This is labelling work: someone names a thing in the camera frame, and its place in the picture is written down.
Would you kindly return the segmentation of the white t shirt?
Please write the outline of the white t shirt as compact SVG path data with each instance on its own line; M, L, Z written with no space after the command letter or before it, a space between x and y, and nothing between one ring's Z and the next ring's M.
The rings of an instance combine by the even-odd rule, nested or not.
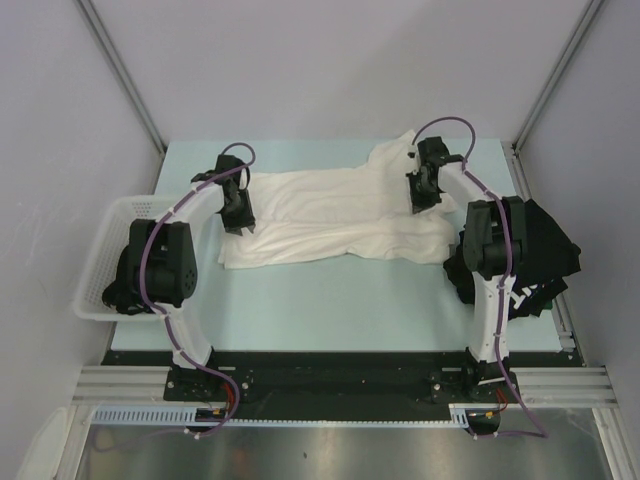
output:
M376 145L357 167L258 173L249 193L256 228L226 234L218 257L226 269L294 264L342 255L441 264L455 229L449 195L419 213L412 210L407 174L412 131Z

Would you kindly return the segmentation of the white plastic laundry basket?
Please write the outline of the white plastic laundry basket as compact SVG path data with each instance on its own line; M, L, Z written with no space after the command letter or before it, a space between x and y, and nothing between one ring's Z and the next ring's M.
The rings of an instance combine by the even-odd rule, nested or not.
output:
M154 314L125 315L107 307L104 290L116 279L121 253L129 243L129 229L136 219L160 218L176 196L137 195L115 200L106 210L89 250L72 303L77 317L103 322L155 321Z

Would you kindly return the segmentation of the black t shirt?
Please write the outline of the black t shirt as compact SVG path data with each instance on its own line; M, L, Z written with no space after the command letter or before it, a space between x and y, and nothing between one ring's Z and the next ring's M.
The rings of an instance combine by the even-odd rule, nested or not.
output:
M116 277L102 293L103 304L119 314L137 315L151 313L151 308L142 300L137 291L130 290L127 284L128 247L125 247L119 257Z

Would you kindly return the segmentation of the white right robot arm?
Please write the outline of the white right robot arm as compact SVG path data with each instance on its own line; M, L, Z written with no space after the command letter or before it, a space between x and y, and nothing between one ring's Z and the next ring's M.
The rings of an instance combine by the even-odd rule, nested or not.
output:
M414 214L440 204L445 194L466 211L462 255L475 298L468 349L477 363L498 363L508 356L508 300L527 253L524 201L491 191L440 137L413 140L408 156L416 161L406 175Z

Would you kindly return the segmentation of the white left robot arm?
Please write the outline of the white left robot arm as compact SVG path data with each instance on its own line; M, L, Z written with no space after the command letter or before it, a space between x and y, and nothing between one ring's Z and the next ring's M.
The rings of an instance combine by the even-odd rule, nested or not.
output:
M195 175L190 190L154 219L135 219L119 260L116 280L102 294L103 303L124 315L152 314L164 324L173 363L191 369L186 387L197 398L214 397L221 376L206 366L213 347L201 321L186 301L196 291L199 231L215 214L224 231L252 232L256 221L249 197L249 167L225 149L215 168Z

